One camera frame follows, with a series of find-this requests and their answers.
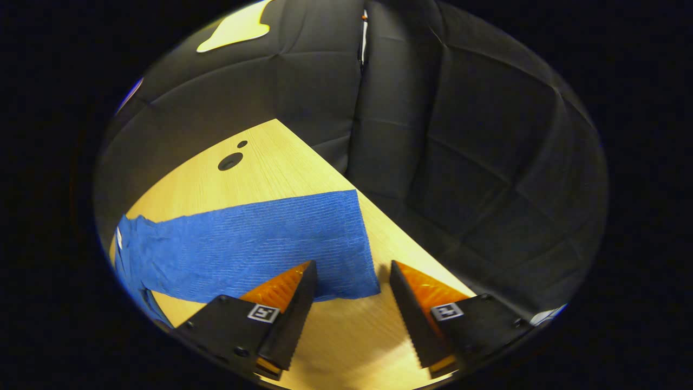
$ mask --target wooden table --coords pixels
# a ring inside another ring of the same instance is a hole
[[[240,149],[242,141],[247,144]],[[237,152],[243,159],[220,171],[220,161]],[[236,205],[348,189],[354,186],[344,176],[273,119],[221,141],[174,169],[126,216],[142,215],[160,222]],[[296,390],[409,390],[449,376],[431,380],[428,371],[420,368],[388,283],[390,260],[413,266],[464,294],[475,294],[368,198],[360,192],[358,198],[382,292],[357,300],[313,303],[289,371],[282,374],[281,381],[268,382]],[[114,245],[112,241],[112,262]],[[156,291],[153,295],[174,326],[204,306]]]

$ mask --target light wood tabletop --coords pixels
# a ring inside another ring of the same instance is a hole
[[[242,148],[242,141],[247,144]],[[222,159],[242,153],[233,168]],[[127,212],[154,221],[293,196],[354,189],[354,186],[279,120],[234,135],[199,153],[153,185]],[[391,260],[410,265],[468,296],[475,296],[425,252],[368,198],[358,192],[381,293],[356,300],[313,303],[291,366],[279,386],[303,389],[409,390],[431,380],[419,366],[389,286]],[[115,241],[110,247],[114,261]],[[178,326],[204,307],[152,292],[169,321]]]

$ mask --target blue cloth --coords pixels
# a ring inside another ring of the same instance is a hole
[[[123,216],[118,230],[116,272],[140,308],[167,324],[150,290],[199,303],[238,298],[308,260],[317,265],[315,301],[380,293],[356,190],[161,223]]]

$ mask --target black background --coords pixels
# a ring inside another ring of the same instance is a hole
[[[663,1],[453,3],[514,36],[573,86],[601,133],[611,177],[606,236],[579,297],[539,345],[468,388],[690,387],[683,54],[691,10]],[[4,388],[241,388],[126,299],[99,257],[85,192],[99,137],[145,68],[237,6],[2,5],[11,100]]]

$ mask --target blue towel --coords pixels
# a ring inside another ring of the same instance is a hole
[[[356,190],[118,225],[116,272],[139,307],[170,326],[152,291],[199,303],[240,297],[308,260],[315,301],[380,293]]]

